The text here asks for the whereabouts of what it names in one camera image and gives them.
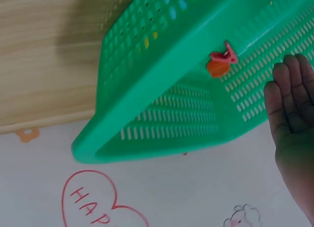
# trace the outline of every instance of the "red heart drawing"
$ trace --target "red heart drawing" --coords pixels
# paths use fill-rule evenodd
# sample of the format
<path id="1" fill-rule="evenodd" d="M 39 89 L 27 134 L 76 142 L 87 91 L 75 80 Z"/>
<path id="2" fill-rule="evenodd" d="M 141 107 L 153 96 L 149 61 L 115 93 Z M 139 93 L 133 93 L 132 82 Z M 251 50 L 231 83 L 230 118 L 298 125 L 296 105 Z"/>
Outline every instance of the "red heart drawing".
<path id="1" fill-rule="evenodd" d="M 137 211 L 136 209 L 134 209 L 133 207 L 130 207 L 130 206 L 126 206 L 126 205 L 118 205 L 117 204 L 117 200 L 118 200 L 118 193 L 117 193 L 117 189 L 116 189 L 116 186 L 115 186 L 115 184 L 113 183 L 113 181 L 111 180 L 111 178 L 109 177 L 109 176 L 107 176 L 106 174 L 104 174 L 104 173 L 102 173 L 102 172 L 99 172 L 99 171 L 95 171 L 95 170 L 83 170 L 83 171 L 78 171 L 78 172 L 76 172 L 76 173 L 74 173 L 73 175 L 71 175 L 68 179 L 67 179 L 67 181 L 65 182 L 65 185 L 64 185 L 64 187 L 63 187 L 63 191 L 62 191 L 62 198 L 61 198 L 61 208 L 62 208 L 62 217 L 63 217 L 63 222 L 64 222 L 64 226 L 65 227 L 70 227 L 70 226 L 68 226 L 68 222 L 67 222 L 67 219 L 66 219 L 66 215 L 65 215 L 65 193 L 66 193 L 66 191 L 67 191 L 67 187 L 68 187 L 68 185 L 69 185 L 69 182 L 74 178 L 74 177 L 76 177 L 77 175 L 79 175 L 79 174 L 83 174 L 83 173 L 86 173 L 86 174 L 99 174 L 99 175 L 101 175 L 103 178 L 105 178 L 107 181 L 109 181 L 109 183 L 110 183 L 110 185 L 112 186 L 112 190 L 114 191 L 114 201 L 113 201 L 113 205 L 112 205 L 112 207 L 111 207 L 111 210 L 117 210 L 117 209 L 124 209 L 124 210 L 129 210 L 129 211 L 131 211 L 131 212 L 133 212 L 133 213 L 136 213 L 143 221 L 144 221 L 144 223 L 145 223 L 145 227 L 149 227 L 149 223 L 148 223 L 148 221 L 147 221 L 147 219 L 145 218 L 145 216 L 142 214 L 142 213 L 140 213 L 139 211 Z M 84 195 L 84 196 L 82 196 L 79 192 L 74 192 L 76 195 L 78 195 L 80 198 L 75 202 L 75 203 L 77 203 L 78 201 L 81 201 L 83 198 L 85 198 L 86 196 L 87 196 L 87 194 L 86 195 Z M 92 208 L 92 209 L 90 209 L 90 208 L 88 208 L 88 205 L 90 205 L 90 206 L 92 206 L 92 205 L 94 205 L 96 202 L 91 202 L 91 203 L 89 203 L 89 204 L 86 204 L 86 205 L 84 205 L 84 206 L 82 206 L 81 208 L 80 208 L 80 210 L 84 207 L 84 208 L 86 208 L 88 211 L 90 211 L 90 210 L 94 210 L 94 208 L 96 208 L 96 205 Z M 109 221 L 110 221 L 110 218 L 109 218 L 109 216 L 106 216 L 106 220 L 107 220 L 107 222 L 106 223 L 103 223 L 103 224 L 107 224 L 107 223 L 109 223 Z"/>

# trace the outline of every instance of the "finger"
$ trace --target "finger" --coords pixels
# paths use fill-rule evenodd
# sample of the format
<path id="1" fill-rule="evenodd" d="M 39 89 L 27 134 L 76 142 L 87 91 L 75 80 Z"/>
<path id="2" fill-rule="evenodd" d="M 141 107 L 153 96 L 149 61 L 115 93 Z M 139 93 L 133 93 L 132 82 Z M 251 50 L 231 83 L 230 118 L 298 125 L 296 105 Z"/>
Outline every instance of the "finger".
<path id="1" fill-rule="evenodd" d="M 285 116 L 292 132 L 307 130 L 309 126 L 303 121 L 296 110 L 292 94 L 289 69 L 287 65 L 275 64 L 273 72 L 274 81 L 278 84 L 283 99 Z"/>
<path id="2" fill-rule="evenodd" d="M 314 105 L 312 104 L 308 91 L 302 82 L 299 60 L 293 55 L 286 55 L 284 64 L 289 68 L 291 94 L 296 109 L 305 123 L 314 126 Z"/>
<path id="3" fill-rule="evenodd" d="M 265 86 L 264 94 L 271 134 L 276 146 L 278 146 L 282 139 L 291 134 L 285 117 L 280 88 L 275 82 L 268 82 Z"/>
<path id="4" fill-rule="evenodd" d="M 305 85 L 308 94 L 314 102 L 314 72 L 311 63 L 301 54 L 296 54 L 295 57 L 299 60 L 302 82 Z"/>

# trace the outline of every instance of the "palm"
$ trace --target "palm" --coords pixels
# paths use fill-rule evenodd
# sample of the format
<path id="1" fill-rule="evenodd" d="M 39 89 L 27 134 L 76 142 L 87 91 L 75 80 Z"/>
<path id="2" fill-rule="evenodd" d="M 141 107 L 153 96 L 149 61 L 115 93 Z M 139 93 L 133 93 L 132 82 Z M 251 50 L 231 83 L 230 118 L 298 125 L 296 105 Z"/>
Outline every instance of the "palm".
<path id="1" fill-rule="evenodd" d="M 276 162 L 292 196 L 309 219 L 314 213 L 314 73 L 303 55 L 276 64 L 265 103 L 276 144 Z"/>

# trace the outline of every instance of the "plastic basket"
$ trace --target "plastic basket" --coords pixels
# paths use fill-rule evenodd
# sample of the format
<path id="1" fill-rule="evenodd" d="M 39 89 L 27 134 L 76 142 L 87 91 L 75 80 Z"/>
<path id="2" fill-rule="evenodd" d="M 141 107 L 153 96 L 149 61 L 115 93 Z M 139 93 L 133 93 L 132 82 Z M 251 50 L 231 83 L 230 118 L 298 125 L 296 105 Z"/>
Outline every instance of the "plastic basket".
<path id="1" fill-rule="evenodd" d="M 212 78 L 228 40 L 239 62 Z M 314 59 L 314 0 L 134 0 L 105 36 L 83 163 L 188 152 L 266 120 L 263 87 L 286 53 Z"/>

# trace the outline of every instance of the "white floor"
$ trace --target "white floor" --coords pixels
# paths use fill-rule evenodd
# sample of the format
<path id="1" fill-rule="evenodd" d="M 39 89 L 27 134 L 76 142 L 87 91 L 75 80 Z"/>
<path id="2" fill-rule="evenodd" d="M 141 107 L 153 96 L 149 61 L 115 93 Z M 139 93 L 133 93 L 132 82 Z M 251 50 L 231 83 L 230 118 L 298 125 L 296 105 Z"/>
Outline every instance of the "white floor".
<path id="1" fill-rule="evenodd" d="M 268 123 L 188 155 L 81 165 L 71 142 L 85 123 L 27 144 L 0 136 L 0 226 L 310 226 L 277 171 Z"/>

